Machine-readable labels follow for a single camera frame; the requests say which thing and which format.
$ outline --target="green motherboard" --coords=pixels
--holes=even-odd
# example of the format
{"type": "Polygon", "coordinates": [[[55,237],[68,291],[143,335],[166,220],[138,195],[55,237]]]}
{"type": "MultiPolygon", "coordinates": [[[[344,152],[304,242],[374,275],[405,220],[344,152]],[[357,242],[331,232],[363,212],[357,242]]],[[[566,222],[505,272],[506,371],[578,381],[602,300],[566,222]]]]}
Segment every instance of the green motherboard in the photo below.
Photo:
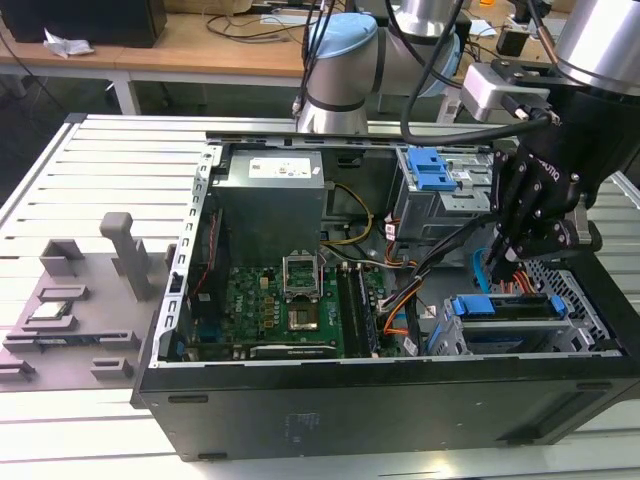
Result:
{"type": "MultiPolygon", "coordinates": [[[[227,302],[221,323],[196,325],[199,345],[322,345],[344,358],[340,292],[335,267],[320,269],[317,298],[284,294],[282,266],[235,267],[229,272],[227,302]]],[[[384,276],[377,268],[363,272],[371,306],[386,294],[384,276]]],[[[289,270],[289,288],[313,287],[313,265],[301,263],[289,270]]]]}

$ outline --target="metal slotted table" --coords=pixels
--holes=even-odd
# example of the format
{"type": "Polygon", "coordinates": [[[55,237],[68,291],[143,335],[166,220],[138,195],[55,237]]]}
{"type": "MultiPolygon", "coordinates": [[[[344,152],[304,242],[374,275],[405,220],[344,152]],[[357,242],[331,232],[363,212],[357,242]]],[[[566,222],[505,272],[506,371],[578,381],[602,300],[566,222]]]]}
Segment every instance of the metal slotted table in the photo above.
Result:
{"type": "MultiPolygon", "coordinates": [[[[70,117],[0,209],[0,340],[43,267],[49,238],[83,252],[112,252],[98,226],[128,211],[149,252],[178,239],[207,130],[293,131],[289,120],[70,117]]],[[[419,133],[477,126],[417,125],[419,133]]],[[[373,133],[398,125],[372,122],[373,133]]],[[[604,236],[600,261],[640,311],[640,193],[621,174],[589,215],[604,236]]],[[[0,394],[1,478],[640,478],[640,401],[608,410],[557,445],[389,455],[183,463],[130,390],[0,394]]]]}

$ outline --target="yellow wire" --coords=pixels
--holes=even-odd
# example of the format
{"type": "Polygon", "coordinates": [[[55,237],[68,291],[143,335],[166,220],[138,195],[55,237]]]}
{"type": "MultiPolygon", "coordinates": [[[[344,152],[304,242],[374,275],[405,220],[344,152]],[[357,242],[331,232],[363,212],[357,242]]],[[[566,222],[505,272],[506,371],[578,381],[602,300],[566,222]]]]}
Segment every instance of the yellow wire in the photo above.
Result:
{"type": "Polygon", "coordinates": [[[369,233],[371,233],[371,229],[373,228],[373,214],[371,213],[371,210],[369,210],[369,207],[367,207],[367,204],[364,203],[364,200],[362,200],[362,198],[360,198],[360,196],[357,193],[355,193],[353,190],[351,190],[349,187],[347,187],[346,185],[343,185],[342,183],[336,183],[336,187],[340,187],[346,190],[347,192],[349,192],[351,195],[353,195],[353,198],[355,198],[358,201],[358,203],[362,205],[362,208],[364,208],[365,212],[367,212],[367,226],[364,229],[364,232],[361,235],[358,235],[357,237],[353,237],[348,240],[328,240],[326,242],[321,242],[321,243],[322,245],[352,245],[354,243],[358,243],[364,240],[369,236],[369,233]]]}

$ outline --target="wooden desk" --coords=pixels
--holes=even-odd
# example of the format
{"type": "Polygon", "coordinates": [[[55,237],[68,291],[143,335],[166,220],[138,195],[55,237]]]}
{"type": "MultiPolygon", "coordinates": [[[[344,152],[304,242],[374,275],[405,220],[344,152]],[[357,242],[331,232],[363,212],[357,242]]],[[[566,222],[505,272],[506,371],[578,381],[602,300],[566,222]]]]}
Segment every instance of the wooden desk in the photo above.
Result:
{"type": "MultiPolygon", "coordinates": [[[[244,24],[257,17],[234,19],[244,24]]],[[[214,23],[223,30],[226,23],[214,23]]],[[[250,35],[281,28],[280,25],[251,23],[243,28],[231,27],[227,33],[250,35]]],[[[303,28],[290,30],[298,41],[303,28]]],[[[116,61],[124,70],[155,70],[164,72],[222,73],[233,75],[265,75],[271,77],[302,77],[301,45],[285,32],[278,34],[285,42],[239,43],[209,32],[200,15],[169,15],[167,27],[154,48],[125,48],[116,61]]]]}
{"type": "MultiPolygon", "coordinates": [[[[494,26],[504,23],[513,6],[507,0],[497,0],[491,7],[482,7],[477,0],[470,9],[473,15],[482,17],[494,26]]],[[[235,42],[209,32],[201,15],[169,14],[167,26],[154,48],[124,48],[95,46],[96,53],[58,57],[41,44],[16,43],[4,25],[2,33],[11,49],[35,74],[74,78],[101,78],[113,82],[122,112],[140,113],[133,87],[134,81],[186,82],[236,85],[268,85],[297,87],[302,76],[301,46],[286,33],[279,35],[288,41],[267,44],[235,42]]],[[[565,14],[553,14],[551,18],[566,18],[565,14]]],[[[236,17],[233,21],[244,24],[257,17],[236,17]]],[[[224,19],[215,24],[224,29],[224,19]]],[[[228,33],[247,35],[259,31],[272,31],[278,25],[251,23],[242,28],[231,27],[228,33]]],[[[290,30],[301,40],[303,29],[290,30]]],[[[495,49],[497,35],[477,40],[480,45],[495,49]]],[[[489,60],[489,53],[482,58],[489,60]]],[[[527,40],[522,60],[548,61],[540,42],[527,40]]],[[[466,72],[471,62],[463,56],[460,72],[466,72]]],[[[24,70],[0,45],[0,74],[24,75],[24,70]]]]}

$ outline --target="paper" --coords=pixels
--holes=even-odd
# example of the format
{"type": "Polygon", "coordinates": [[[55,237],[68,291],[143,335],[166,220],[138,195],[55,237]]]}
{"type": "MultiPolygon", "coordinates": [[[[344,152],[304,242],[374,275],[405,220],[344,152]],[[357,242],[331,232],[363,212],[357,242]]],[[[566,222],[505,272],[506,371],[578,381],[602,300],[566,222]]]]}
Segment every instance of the paper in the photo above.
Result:
{"type": "Polygon", "coordinates": [[[66,38],[56,37],[49,33],[46,28],[44,29],[44,34],[46,40],[43,45],[49,51],[60,55],[62,58],[69,58],[69,55],[86,55],[94,52],[86,40],[67,40],[66,38]]]}
{"type": "Polygon", "coordinates": [[[492,37],[498,32],[486,20],[471,20],[471,35],[480,35],[481,37],[492,37]]]}

